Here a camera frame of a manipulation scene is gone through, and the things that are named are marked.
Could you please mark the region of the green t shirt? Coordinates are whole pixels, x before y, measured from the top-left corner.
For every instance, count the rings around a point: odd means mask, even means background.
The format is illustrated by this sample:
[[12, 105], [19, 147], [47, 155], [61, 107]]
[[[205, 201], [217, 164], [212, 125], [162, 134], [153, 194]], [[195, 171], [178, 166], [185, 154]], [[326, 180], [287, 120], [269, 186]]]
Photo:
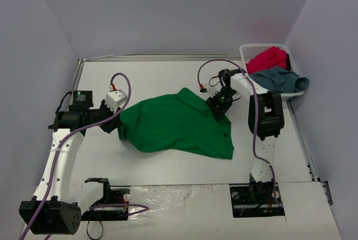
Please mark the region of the green t shirt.
[[218, 159], [232, 159], [232, 124], [216, 120], [205, 100], [188, 88], [142, 100], [120, 114], [117, 132], [138, 151], [175, 149]]

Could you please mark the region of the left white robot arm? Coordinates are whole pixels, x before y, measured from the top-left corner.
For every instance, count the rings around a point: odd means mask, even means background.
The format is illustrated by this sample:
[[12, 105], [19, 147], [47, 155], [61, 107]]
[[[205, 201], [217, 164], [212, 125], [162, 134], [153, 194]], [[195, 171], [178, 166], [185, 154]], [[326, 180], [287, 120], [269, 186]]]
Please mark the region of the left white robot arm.
[[22, 201], [19, 214], [26, 223], [21, 239], [28, 232], [33, 234], [74, 235], [82, 214], [97, 202], [107, 205], [112, 200], [112, 190], [106, 178], [89, 178], [71, 195], [70, 179], [79, 148], [87, 129], [100, 127], [111, 133], [120, 121], [120, 112], [128, 104], [130, 95], [111, 89], [93, 108], [92, 91], [73, 91], [72, 103], [67, 111], [57, 110], [52, 130], [52, 145], [48, 161], [32, 198]]

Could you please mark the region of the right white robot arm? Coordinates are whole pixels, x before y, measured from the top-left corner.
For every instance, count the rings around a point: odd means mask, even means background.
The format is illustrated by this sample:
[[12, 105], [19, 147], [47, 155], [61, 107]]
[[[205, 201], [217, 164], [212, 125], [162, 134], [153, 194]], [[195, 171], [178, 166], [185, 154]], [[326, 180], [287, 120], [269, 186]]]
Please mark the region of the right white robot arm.
[[215, 120], [220, 121], [233, 104], [238, 93], [249, 102], [248, 126], [253, 134], [253, 156], [255, 157], [249, 177], [248, 196], [260, 203], [273, 190], [275, 174], [272, 172], [275, 144], [284, 127], [281, 94], [271, 92], [252, 80], [247, 73], [223, 69], [218, 73], [220, 91], [214, 92], [206, 104]]

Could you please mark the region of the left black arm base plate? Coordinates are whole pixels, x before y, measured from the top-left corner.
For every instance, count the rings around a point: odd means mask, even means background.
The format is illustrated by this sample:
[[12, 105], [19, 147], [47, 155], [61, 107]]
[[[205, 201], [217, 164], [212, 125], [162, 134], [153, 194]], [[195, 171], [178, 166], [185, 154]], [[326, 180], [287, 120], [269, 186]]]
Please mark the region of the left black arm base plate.
[[[107, 192], [106, 196], [100, 200], [97, 200], [92, 206], [98, 205], [114, 205], [114, 204], [126, 204], [130, 200], [130, 187], [129, 186], [113, 186], [111, 190]], [[127, 221], [128, 220], [128, 207], [116, 206], [97, 208], [94, 210], [88, 210], [82, 214], [81, 221]]]

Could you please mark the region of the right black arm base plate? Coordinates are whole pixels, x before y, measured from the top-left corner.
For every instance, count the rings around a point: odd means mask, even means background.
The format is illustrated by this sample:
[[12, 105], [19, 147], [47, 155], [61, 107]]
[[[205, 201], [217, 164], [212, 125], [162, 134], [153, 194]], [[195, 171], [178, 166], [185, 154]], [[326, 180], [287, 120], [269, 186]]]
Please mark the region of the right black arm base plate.
[[284, 208], [277, 205], [272, 195], [255, 201], [248, 185], [230, 185], [230, 199], [233, 218], [268, 218], [284, 217]]

